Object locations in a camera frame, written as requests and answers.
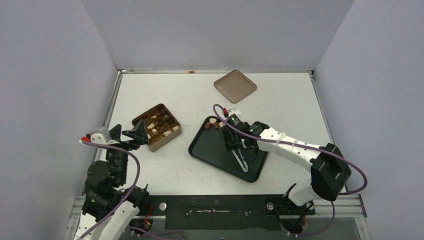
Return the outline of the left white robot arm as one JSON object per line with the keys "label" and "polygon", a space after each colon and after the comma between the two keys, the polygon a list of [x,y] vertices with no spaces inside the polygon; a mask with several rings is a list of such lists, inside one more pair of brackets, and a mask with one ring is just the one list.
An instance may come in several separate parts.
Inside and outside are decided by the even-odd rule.
{"label": "left white robot arm", "polygon": [[136,215],[153,211],[147,188],[136,185],[141,166],[132,153],[149,142],[145,121],[140,120],[131,130],[122,130],[120,124],[111,129],[103,126],[79,142],[105,149],[106,157],[88,167],[85,201],[74,239],[117,240]]}

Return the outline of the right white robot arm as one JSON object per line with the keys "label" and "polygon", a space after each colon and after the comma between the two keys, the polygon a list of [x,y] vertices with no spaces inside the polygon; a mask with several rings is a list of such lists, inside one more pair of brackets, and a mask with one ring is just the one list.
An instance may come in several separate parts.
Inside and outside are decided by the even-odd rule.
{"label": "right white robot arm", "polygon": [[337,146],[309,144],[290,137],[262,122],[252,125],[243,122],[236,114],[225,120],[234,133],[240,136],[243,147],[256,147],[258,150],[280,156],[304,168],[310,177],[303,183],[295,183],[285,194],[284,210],[295,214],[306,203],[324,199],[335,201],[352,174],[349,165],[342,161]]}

